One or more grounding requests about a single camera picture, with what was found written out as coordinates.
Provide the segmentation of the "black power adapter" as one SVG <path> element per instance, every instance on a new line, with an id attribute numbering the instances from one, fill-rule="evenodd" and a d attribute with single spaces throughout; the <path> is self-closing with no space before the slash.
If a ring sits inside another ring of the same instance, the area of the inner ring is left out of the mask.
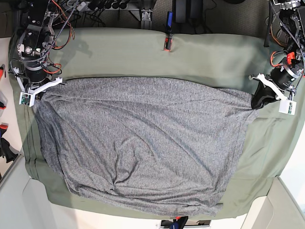
<path id="1" fill-rule="evenodd" d="M 189 19 L 201 19 L 202 0 L 173 0 L 173 19 L 175 23 L 186 23 Z"/>

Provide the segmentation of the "orange blue clamp bottom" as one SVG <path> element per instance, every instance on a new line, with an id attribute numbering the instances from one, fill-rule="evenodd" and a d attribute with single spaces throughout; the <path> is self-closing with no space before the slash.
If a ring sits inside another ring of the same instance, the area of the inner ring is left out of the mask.
<path id="1" fill-rule="evenodd" d="M 176 219 L 174 219 L 173 223 L 170 225 L 169 229 L 183 229 L 187 221 L 188 216 L 176 217 Z"/>

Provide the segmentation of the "grey heathered T-shirt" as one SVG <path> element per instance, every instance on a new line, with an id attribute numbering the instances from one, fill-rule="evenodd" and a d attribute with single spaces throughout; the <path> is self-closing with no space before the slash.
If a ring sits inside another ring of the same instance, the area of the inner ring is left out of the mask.
<path id="1" fill-rule="evenodd" d="M 170 78 L 69 80 L 33 107 L 47 164 L 76 195 L 215 216 L 257 118 L 252 96 Z"/>

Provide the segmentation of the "aluminium frame bracket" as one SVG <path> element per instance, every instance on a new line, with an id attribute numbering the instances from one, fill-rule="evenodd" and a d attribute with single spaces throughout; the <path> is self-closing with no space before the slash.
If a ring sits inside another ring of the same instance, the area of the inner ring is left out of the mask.
<path id="1" fill-rule="evenodd" d="M 153 10 L 141 10 L 141 29 L 152 29 Z"/>

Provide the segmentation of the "green table cloth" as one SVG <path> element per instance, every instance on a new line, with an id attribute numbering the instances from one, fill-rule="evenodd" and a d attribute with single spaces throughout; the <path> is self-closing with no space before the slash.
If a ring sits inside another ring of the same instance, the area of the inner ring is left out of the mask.
<path id="1" fill-rule="evenodd" d="M 163 50 L 163 32 L 122 28 L 79 28 L 75 40 L 51 59 L 63 65 L 65 80 L 83 77 L 149 76 L 188 80 L 213 87 L 248 93 L 257 84 L 250 74 L 269 73 L 272 52 L 279 46 L 264 47 L 264 40 L 235 34 L 177 34 L 170 52 Z M 15 109 L 23 142 L 28 174 L 40 181 L 48 200 L 56 205 L 132 218 L 149 214 L 82 198 L 67 189 L 64 180 L 47 165 L 41 154 L 38 126 L 30 107 L 19 104 L 20 88 L 10 76 Z M 216 219 L 247 213 L 252 202 L 265 196 L 287 164 L 305 122 L 305 84 L 295 96 L 295 115 L 279 113 L 279 104 L 259 110 L 248 127 L 243 154 Z"/>

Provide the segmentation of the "orange black clamp top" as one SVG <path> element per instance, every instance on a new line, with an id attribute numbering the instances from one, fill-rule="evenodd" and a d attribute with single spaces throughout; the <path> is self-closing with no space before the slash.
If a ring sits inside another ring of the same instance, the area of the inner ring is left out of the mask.
<path id="1" fill-rule="evenodd" d="M 172 46 L 172 40 L 173 40 L 173 34 L 168 34 L 168 36 L 165 38 L 164 42 L 164 51 L 170 52 L 171 51 L 171 46 Z"/>

